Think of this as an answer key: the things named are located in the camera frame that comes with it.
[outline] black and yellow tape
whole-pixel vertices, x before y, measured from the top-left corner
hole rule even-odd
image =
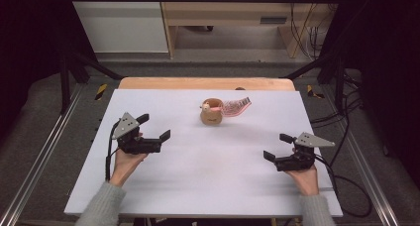
[[[102,98],[102,95],[105,92],[107,84],[101,84],[101,86],[99,86],[98,92],[96,92],[96,96],[95,96],[95,100],[100,100]]]
[[[325,96],[323,94],[316,94],[313,90],[312,90],[312,86],[308,85],[308,96],[310,97],[317,97],[320,99],[325,98]]]

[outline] triangular metal plate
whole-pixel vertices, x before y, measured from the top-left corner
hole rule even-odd
[[[139,122],[133,118],[128,112],[124,113],[123,117],[120,119],[117,128],[114,130],[114,135],[112,139],[118,139],[121,136],[129,133],[139,126]]]
[[[303,132],[295,141],[296,144],[302,145],[308,148],[325,148],[325,147],[334,147],[336,144],[334,142],[321,139],[315,135],[311,135]]]

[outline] human hand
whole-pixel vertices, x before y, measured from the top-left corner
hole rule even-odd
[[[112,173],[109,183],[116,186],[123,186],[129,176],[134,172],[137,166],[148,156],[147,154],[126,154],[122,150],[115,153],[114,172]]]
[[[319,194],[318,174],[315,165],[312,165],[310,169],[290,170],[286,171],[286,173],[293,178],[302,195]]]

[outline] gray sleeve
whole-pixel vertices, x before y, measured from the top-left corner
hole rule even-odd
[[[118,224],[120,205],[125,195],[126,192],[121,187],[104,182],[77,220],[76,226],[116,226]]]
[[[335,225],[328,209],[327,198],[322,195],[300,196],[303,225],[329,226]]]

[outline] white cabinet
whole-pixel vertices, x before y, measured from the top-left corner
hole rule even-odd
[[[159,3],[73,2],[96,53],[167,53]]]

